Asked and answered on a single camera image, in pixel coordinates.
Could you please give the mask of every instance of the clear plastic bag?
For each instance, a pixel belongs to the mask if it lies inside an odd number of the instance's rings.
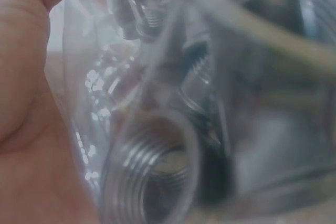
[[[66,0],[69,128],[101,223],[306,223],[287,212],[333,198],[335,1]]]

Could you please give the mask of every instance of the metal pipe fitting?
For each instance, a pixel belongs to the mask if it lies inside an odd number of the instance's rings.
[[[121,133],[114,150],[106,163],[102,223],[180,223],[194,200],[201,167],[198,137],[188,119],[169,110],[151,112]],[[162,158],[176,150],[186,158],[181,190],[165,183],[150,187]]]
[[[316,75],[319,62],[330,59],[324,46],[336,43],[334,1],[196,2],[208,15],[230,178],[218,214],[222,219],[272,215],[335,195],[336,153],[329,137],[335,111],[325,112],[327,99],[309,99],[317,113],[300,102],[264,100],[269,93],[294,98],[294,90],[335,101],[334,86]]]

